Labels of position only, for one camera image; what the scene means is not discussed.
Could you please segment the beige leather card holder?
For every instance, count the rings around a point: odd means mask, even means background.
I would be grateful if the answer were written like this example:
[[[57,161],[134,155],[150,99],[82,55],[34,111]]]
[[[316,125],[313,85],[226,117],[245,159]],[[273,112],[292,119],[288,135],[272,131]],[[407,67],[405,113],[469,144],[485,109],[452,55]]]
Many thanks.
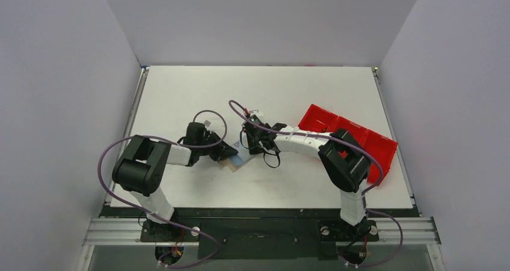
[[[237,154],[230,156],[226,160],[220,161],[218,164],[221,166],[228,167],[232,172],[236,172],[238,169],[246,165],[252,160],[255,155],[250,154],[248,149],[243,145],[243,140],[239,139],[233,143],[232,147],[238,151]]]

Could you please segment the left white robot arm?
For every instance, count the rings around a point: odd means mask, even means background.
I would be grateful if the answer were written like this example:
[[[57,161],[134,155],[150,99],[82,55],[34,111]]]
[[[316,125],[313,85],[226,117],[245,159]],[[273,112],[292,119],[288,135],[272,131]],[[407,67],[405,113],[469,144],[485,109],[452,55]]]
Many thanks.
[[[174,145],[135,135],[112,171],[113,182],[135,197],[147,218],[157,224],[157,235],[165,241],[174,240],[180,227],[175,208],[160,188],[165,167],[192,167],[203,156],[220,162],[238,154],[203,123],[189,123],[182,142],[183,145]]]

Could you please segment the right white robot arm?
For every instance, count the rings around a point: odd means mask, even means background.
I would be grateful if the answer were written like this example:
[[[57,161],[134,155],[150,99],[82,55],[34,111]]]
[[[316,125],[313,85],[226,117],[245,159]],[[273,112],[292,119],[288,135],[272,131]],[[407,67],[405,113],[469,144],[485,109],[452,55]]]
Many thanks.
[[[347,130],[316,133],[283,123],[270,126],[256,115],[248,117],[242,129],[250,154],[280,157],[280,153],[288,152],[320,160],[330,181],[340,190],[341,235],[354,239],[363,232],[367,208],[362,187],[370,171],[370,160]]]

